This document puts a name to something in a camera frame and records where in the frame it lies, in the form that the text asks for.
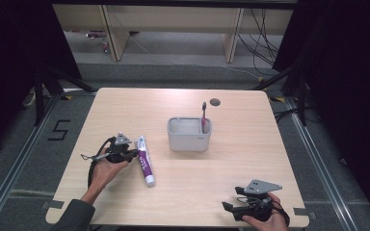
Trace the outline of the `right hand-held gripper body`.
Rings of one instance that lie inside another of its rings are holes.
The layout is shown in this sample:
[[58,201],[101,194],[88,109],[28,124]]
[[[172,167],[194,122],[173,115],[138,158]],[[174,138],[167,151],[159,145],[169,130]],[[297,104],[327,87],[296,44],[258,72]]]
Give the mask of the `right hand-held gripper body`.
[[234,207],[233,209],[235,220],[241,221],[242,216],[254,217],[260,221],[268,220],[273,210],[273,200],[268,193],[281,189],[282,185],[253,179],[245,187],[247,195],[244,195],[244,197],[247,206]]

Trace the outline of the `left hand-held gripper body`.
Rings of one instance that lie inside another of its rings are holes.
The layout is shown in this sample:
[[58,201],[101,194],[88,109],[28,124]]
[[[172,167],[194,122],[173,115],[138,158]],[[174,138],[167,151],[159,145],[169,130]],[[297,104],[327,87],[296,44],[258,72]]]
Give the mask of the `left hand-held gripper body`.
[[111,163],[121,163],[124,161],[131,162],[132,157],[129,155],[128,147],[131,140],[128,139],[122,132],[109,139],[109,147],[106,149],[108,156],[106,160]]

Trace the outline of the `white and purple toothpaste tube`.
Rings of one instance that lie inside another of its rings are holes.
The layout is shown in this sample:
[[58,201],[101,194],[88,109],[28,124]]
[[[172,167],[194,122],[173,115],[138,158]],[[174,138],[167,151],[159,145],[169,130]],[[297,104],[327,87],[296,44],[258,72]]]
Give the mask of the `white and purple toothpaste tube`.
[[145,178],[145,183],[149,187],[152,187],[155,185],[155,177],[152,171],[152,166],[151,166],[151,162],[149,159],[144,136],[140,136],[137,139],[136,146],[139,151],[138,158],[139,158],[139,162],[140,162],[142,172]]

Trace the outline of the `grey plastic holder box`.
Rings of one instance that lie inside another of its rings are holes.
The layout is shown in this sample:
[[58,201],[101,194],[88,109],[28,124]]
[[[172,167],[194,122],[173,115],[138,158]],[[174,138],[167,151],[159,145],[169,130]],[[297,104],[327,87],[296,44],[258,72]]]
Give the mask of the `grey plastic holder box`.
[[171,150],[203,152],[209,146],[212,122],[209,118],[171,117],[167,132]]

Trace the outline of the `pink and grey toothbrush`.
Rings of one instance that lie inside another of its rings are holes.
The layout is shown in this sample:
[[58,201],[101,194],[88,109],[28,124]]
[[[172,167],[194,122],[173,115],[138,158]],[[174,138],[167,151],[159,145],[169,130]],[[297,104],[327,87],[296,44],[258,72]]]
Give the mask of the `pink and grey toothbrush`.
[[201,133],[205,133],[205,124],[206,124],[206,102],[202,103],[201,109],[202,109],[202,117],[201,117]]

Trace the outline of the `person's right hand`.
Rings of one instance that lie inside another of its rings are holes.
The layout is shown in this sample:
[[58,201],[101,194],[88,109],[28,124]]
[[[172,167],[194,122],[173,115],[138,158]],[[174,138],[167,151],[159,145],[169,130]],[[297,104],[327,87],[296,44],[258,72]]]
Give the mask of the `person's right hand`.
[[242,216],[242,221],[254,227],[257,231],[288,231],[288,225],[286,224],[284,216],[279,212],[281,209],[280,199],[269,192],[268,195],[273,200],[273,204],[276,207],[272,210],[272,214],[266,221],[260,221],[254,217]]

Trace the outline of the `person's left hand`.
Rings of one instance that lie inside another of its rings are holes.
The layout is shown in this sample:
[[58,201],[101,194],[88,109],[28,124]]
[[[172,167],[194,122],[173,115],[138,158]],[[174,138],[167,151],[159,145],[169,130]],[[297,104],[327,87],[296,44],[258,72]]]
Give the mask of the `person's left hand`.
[[101,191],[110,183],[117,174],[128,166],[127,161],[111,163],[105,158],[98,161],[92,173],[92,182],[89,186],[91,194],[100,194]]

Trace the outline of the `grey tape strip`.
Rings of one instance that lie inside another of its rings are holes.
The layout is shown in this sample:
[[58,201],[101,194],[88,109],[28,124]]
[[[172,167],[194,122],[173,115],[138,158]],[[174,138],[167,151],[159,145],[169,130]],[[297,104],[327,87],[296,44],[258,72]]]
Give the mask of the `grey tape strip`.
[[49,208],[55,208],[55,209],[62,209],[64,206],[63,201],[58,201],[58,200],[45,200],[41,204],[42,209],[49,209]]
[[306,208],[293,208],[296,216],[308,216],[310,219],[317,219],[315,212],[309,212]]

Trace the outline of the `black metal stand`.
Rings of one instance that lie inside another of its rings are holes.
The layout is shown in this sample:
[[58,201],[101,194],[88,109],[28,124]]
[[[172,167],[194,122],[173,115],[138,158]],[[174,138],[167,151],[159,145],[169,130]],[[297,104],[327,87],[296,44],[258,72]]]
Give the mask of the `black metal stand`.
[[291,66],[282,70],[276,76],[270,78],[268,81],[260,83],[258,86],[253,87],[252,90],[264,90],[275,84],[276,82],[285,78],[285,83],[282,87],[282,94],[284,96],[291,96],[296,93],[298,96],[298,118],[303,126],[306,126],[305,122],[305,75],[304,75],[304,65],[295,61]]
[[81,79],[73,77],[57,67],[41,65],[36,69],[34,77],[36,125],[40,124],[45,116],[46,107],[43,103],[43,88],[46,88],[53,96],[62,96],[65,91],[59,83],[60,79],[64,79],[84,91],[96,92],[96,88],[87,85]]

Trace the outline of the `small red floor object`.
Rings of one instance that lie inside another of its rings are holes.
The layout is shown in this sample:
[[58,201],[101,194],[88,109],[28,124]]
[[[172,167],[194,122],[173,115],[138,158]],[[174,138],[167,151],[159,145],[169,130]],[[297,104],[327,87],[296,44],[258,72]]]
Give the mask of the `small red floor object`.
[[88,39],[101,39],[103,52],[107,54],[109,52],[109,44],[107,40],[107,35],[104,31],[88,31],[86,33]]

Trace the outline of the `light wooden desk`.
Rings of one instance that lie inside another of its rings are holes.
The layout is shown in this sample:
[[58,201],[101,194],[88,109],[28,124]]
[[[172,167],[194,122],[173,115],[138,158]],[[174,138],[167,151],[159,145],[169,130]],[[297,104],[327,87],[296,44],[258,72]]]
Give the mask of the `light wooden desk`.
[[122,58],[131,32],[213,33],[222,36],[225,61],[232,63],[241,34],[282,36],[291,10],[55,4],[65,31],[103,31],[114,60]]

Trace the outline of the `black curtain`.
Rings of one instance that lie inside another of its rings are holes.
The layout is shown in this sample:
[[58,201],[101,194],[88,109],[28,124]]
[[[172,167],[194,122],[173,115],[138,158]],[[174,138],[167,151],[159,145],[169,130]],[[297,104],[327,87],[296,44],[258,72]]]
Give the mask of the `black curtain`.
[[274,69],[299,56],[316,21],[327,31],[305,57],[306,82],[332,139],[370,202],[370,0],[298,0]]
[[81,83],[52,1],[0,0],[0,138],[37,75],[47,85]]

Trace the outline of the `metal floor rail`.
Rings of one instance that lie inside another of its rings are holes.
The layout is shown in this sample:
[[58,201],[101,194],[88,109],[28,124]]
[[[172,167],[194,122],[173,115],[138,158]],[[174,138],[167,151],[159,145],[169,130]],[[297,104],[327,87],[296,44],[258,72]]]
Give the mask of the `metal floor rail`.
[[8,200],[8,197],[13,189],[14,184],[17,182],[22,170],[24,169],[27,161],[29,160],[33,149],[35,148],[42,131],[44,130],[47,120],[50,118],[55,106],[60,100],[59,96],[52,96],[43,109],[43,115],[38,123],[33,126],[27,140],[23,143],[21,149],[14,155],[15,159],[7,171],[3,180],[0,183],[0,213]]
[[298,133],[304,143],[305,149],[314,165],[320,181],[326,191],[326,194],[330,200],[331,206],[335,211],[339,222],[344,231],[358,231],[357,225],[354,222],[353,216],[347,204],[345,203],[343,196],[336,187],[327,166],[322,159],[322,156],[316,147],[313,138],[310,136],[307,126],[303,120],[299,117],[298,113],[292,114],[292,119],[298,130]]

